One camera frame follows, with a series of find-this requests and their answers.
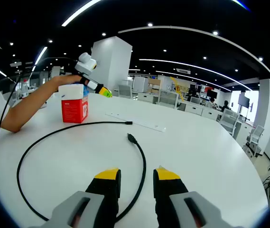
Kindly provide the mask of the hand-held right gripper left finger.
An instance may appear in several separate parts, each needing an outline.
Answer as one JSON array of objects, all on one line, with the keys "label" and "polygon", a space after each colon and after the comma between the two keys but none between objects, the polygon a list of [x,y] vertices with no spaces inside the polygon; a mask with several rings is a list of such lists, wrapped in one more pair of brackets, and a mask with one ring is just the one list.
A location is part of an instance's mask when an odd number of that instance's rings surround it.
[{"label": "hand-held right gripper left finger", "polygon": [[121,170],[97,174],[86,191],[77,191],[57,205],[42,228],[112,228],[119,211]]}]

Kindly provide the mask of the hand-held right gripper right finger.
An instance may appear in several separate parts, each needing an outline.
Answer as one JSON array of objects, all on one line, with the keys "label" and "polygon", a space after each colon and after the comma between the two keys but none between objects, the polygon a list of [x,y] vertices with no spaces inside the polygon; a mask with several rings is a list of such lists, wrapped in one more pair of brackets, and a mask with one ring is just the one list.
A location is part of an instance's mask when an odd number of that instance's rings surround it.
[{"label": "hand-held right gripper right finger", "polygon": [[155,212],[160,228],[231,228],[221,211],[162,166],[153,171]]}]

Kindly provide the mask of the person's left hand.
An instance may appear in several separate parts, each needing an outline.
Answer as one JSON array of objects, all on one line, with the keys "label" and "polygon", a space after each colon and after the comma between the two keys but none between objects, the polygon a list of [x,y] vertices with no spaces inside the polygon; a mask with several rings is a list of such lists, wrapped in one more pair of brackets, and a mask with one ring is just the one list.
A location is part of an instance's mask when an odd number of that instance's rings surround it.
[{"label": "person's left hand", "polygon": [[80,82],[81,78],[82,77],[79,75],[60,75],[52,78],[51,83],[54,87],[54,91],[56,92],[59,86]]}]

